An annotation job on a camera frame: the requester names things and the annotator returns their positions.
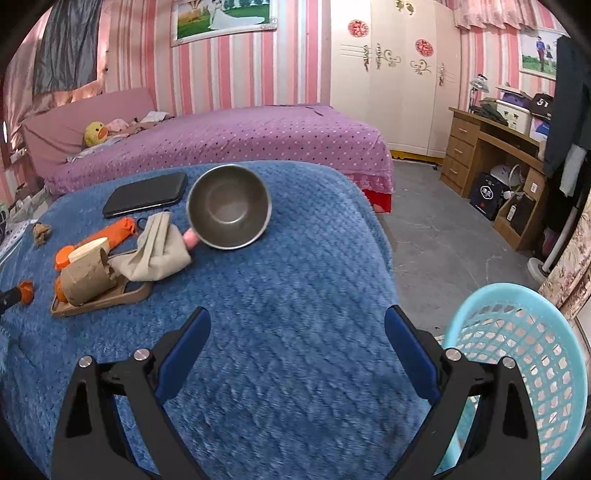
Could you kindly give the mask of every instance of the cloth bag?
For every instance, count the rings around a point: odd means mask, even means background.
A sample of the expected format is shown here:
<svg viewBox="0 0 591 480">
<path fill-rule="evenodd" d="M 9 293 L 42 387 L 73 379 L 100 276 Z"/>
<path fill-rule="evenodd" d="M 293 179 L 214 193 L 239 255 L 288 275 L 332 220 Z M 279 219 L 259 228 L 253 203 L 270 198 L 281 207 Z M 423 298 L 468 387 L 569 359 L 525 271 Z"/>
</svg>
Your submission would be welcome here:
<svg viewBox="0 0 591 480">
<path fill-rule="evenodd" d="M 148 218 L 138 249 L 109 263 L 131 281 L 157 281 L 180 272 L 191 263 L 191 256 L 178 227 L 170 223 L 170 212 L 160 212 Z"/>
</svg>

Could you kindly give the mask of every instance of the blue gripper pad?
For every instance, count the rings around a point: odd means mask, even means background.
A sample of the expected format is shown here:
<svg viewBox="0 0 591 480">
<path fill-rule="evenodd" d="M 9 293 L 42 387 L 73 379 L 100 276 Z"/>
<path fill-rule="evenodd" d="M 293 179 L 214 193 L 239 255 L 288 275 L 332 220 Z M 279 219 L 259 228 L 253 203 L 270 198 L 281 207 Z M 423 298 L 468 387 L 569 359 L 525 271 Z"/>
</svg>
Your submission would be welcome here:
<svg viewBox="0 0 591 480">
<path fill-rule="evenodd" d="M 211 317 L 209 312 L 203 309 L 167 355 L 160 366 L 158 387 L 154 393 L 161 405 L 177 396 L 203 350 L 211 329 Z"/>
<path fill-rule="evenodd" d="M 435 404 L 441 397 L 437 387 L 437 368 L 394 307 L 386 311 L 384 327 L 417 395 L 428 400 L 431 405 Z"/>
</svg>

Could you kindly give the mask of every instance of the laundry basket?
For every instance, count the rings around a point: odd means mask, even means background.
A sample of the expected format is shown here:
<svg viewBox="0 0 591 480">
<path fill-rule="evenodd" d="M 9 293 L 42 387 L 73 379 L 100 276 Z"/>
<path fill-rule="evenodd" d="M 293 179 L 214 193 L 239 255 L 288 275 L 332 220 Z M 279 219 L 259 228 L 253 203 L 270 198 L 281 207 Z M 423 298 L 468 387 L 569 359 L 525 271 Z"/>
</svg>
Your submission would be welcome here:
<svg viewBox="0 0 591 480">
<path fill-rule="evenodd" d="M 564 316 L 528 288 L 488 285 L 460 307 L 442 340 L 469 360 L 517 362 L 534 409 L 540 438 L 542 480 L 568 455 L 582 428 L 587 374 L 580 346 Z M 441 466 L 457 463 L 472 425 L 478 399 L 470 397 Z"/>
</svg>

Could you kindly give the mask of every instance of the gray floor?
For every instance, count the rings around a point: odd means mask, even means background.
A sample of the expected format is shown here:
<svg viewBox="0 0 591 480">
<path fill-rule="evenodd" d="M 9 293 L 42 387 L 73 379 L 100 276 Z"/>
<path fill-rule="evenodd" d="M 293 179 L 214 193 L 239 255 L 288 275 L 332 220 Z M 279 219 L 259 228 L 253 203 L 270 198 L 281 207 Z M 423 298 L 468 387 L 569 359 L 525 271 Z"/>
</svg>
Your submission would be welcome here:
<svg viewBox="0 0 591 480">
<path fill-rule="evenodd" d="M 432 166 L 394 162 L 392 213 L 380 221 L 392 244 L 402 308 L 419 328 L 443 333 L 461 303 L 489 283 L 535 288 L 529 255 L 439 180 Z"/>
</svg>

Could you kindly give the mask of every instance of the wardrobe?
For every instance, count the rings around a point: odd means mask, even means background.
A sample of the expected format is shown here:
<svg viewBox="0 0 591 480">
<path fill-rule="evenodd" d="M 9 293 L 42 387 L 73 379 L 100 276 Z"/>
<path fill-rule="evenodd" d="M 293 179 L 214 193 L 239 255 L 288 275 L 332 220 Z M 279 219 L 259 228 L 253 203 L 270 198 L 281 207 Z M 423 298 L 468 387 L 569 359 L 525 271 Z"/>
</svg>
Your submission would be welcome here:
<svg viewBox="0 0 591 480">
<path fill-rule="evenodd" d="M 332 0 L 331 105 L 391 150 L 445 157 L 460 95 L 460 31 L 434 0 Z"/>
</svg>

